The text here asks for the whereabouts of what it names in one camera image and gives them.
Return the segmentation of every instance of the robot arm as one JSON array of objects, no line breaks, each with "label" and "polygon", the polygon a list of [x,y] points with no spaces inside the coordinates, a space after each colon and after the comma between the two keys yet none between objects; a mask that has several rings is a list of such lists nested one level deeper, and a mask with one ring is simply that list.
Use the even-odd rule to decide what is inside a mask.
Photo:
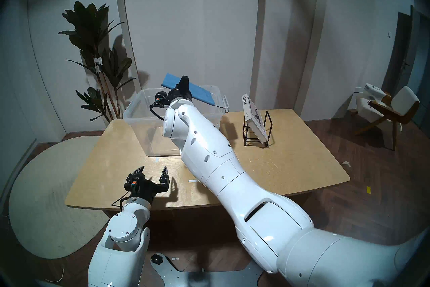
[{"label": "robot arm", "polygon": [[389,284],[427,232],[402,245],[382,246],[315,229],[296,203],[249,177],[228,140],[186,96],[166,110],[163,136],[180,148],[187,168],[228,211],[256,263],[268,273],[280,272],[293,286]]},{"label": "robot arm", "polygon": [[160,183],[145,179],[143,166],[129,174],[124,189],[131,192],[121,212],[111,218],[98,243],[88,268],[88,286],[137,286],[142,273],[150,232],[144,227],[150,218],[157,193],[169,189],[169,174],[164,167]]}]

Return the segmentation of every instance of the clear plastic box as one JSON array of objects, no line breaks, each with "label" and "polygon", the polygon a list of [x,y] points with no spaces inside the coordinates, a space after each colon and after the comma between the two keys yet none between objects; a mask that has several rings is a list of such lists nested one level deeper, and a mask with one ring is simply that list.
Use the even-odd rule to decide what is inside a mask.
[{"label": "clear plastic box", "polygon": [[[224,107],[224,101],[218,87],[202,86],[202,88],[211,93],[215,105]],[[170,89],[156,88],[141,90],[124,111],[123,119],[133,128],[147,156],[180,155],[179,148],[172,143],[171,139],[163,137],[163,121],[154,116],[149,110],[149,106],[155,101],[155,94],[159,91],[169,92]],[[193,103],[201,114],[219,129],[225,109],[211,106],[196,99],[193,99]],[[166,112],[165,108],[162,109],[159,107],[154,107],[153,110],[161,117],[164,117],[164,113]]]}]

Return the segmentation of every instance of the blue tablet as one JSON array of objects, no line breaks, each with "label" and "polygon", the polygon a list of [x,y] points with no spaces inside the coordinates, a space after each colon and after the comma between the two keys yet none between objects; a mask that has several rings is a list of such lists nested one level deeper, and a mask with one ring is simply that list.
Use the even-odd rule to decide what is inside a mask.
[{"label": "blue tablet", "polygon": [[[179,80],[180,80],[179,77],[176,77],[175,75],[167,73],[161,85],[165,88],[173,89],[179,83]],[[192,83],[188,83],[188,88],[194,99],[197,99],[198,101],[202,101],[203,103],[207,103],[212,106],[215,105],[215,102],[211,96],[211,93],[206,89],[203,89],[202,87],[196,86],[195,84],[192,84]]]}]

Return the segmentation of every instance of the round rug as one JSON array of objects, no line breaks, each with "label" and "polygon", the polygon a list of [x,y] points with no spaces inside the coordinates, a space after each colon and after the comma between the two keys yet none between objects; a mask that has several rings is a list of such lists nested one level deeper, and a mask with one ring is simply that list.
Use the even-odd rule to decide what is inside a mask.
[{"label": "round rug", "polygon": [[108,221],[100,210],[70,208],[64,200],[99,136],[60,142],[20,172],[9,199],[16,238],[34,255],[61,258],[87,244]]}]

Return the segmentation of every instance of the book cover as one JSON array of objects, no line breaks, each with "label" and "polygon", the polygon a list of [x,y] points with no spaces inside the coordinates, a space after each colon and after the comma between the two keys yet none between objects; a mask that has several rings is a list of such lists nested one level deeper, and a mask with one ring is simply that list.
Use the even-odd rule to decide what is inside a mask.
[{"label": "book cover", "polygon": [[255,107],[254,103],[249,98],[248,94],[242,96],[243,113],[245,121],[260,140],[265,143],[268,140],[266,129],[264,128],[263,118],[260,111]]}]

